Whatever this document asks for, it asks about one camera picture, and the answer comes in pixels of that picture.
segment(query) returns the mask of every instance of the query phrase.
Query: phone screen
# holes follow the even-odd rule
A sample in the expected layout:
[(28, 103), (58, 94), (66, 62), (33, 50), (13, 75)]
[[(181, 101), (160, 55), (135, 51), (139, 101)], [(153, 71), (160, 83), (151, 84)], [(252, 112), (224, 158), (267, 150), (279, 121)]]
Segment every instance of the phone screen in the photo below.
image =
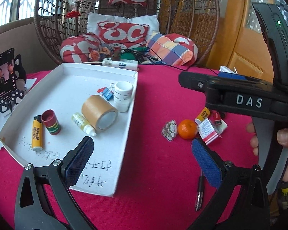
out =
[(11, 100), (11, 92), (16, 90), (16, 74), (14, 70), (14, 49), (0, 54), (0, 98)]

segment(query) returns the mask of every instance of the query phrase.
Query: pink tablecloth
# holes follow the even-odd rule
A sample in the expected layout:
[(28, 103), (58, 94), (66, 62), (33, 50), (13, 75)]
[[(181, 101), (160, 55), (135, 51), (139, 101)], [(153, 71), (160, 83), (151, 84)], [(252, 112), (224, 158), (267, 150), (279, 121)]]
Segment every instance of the pink tablecloth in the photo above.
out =
[[(212, 74), (191, 68), (192, 72)], [(48, 72), (28, 75), (41, 80)], [(100, 230), (186, 229), (199, 215), (194, 212), (200, 168), (191, 153), (191, 142), (179, 136), (168, 142), (161, 128), (172, 119), (180, 122), (194, 119), (205, 105), (202, 93), (182, 88), (180, 71), (171, 67), (144, 66), (139, 71), (138, 89), (129, 131), (128, 144), (114, 198), (72, 191), (73, 196)], [(249, 117), (228, 114), (228, 129), (223, 139), (209, 146), (224, 160), (237, 166), (251, 167), (257, 163), (246, 133)], [(23, 168), (0, 150), (0, 213), (14, 226), (14, 206)], [(57, 216), (63, 215), (47, 187), (49, 199)], [(206, 183), (204, 205), (215, 192)], [(230, 200), (222, 215), (225, 220), (233, 207)]]

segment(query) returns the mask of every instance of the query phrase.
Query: paw print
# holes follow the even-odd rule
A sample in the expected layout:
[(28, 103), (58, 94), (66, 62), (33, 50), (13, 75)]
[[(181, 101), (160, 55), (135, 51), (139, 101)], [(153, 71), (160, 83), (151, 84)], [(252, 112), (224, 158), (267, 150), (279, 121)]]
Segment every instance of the paw print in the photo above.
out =
[(25, 94), (24, 91), (20, 91), (19, 89), (16, 89), (12, 92), (12, 101), (15, 104), (19, 104), (20, 101), (24, 98)]
[(3, 99), (0, 99), (0, 112), (5, 113), (9, 109), (10, 108), (9, 108), (8, 102)]

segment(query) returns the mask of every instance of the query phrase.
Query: white cardboard box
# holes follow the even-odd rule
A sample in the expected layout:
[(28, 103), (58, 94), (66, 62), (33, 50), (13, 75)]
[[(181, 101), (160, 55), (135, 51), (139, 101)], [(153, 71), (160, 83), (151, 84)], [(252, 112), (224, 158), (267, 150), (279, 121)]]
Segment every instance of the white cardboard box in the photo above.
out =
[[(94, 140), (94, 152), (71, 189), (85, 193), (113, 196), (124, 157), (134, 106), (137, 72), (113, 67), (63, 63), (42, 79), (13, 111), (0, 132), (0, 140), (10, 155), (23, 167), (47, 166), (63, 159), (75, 149), (86, 134), (71, 120), (83, 103), (97, 90), (111, 83), (128, 81), (133, 84), (132, 102), (126, 113), (119, 113), (116, 122)], [(62, 130), (52, 136), (44, 127), (44, 149), (31, 149), (33, 117), (54, 110)]]

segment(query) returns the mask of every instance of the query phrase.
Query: brown packing tape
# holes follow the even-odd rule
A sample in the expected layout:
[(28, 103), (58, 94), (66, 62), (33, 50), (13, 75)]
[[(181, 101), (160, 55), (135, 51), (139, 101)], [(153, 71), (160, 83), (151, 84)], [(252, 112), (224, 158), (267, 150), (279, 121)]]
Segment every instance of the brown packing tape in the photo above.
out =
[(82, 114), (96, 131), (104, 131), (114, 123), (118, 111), (101, 96), (94, 95), (84, 102)]

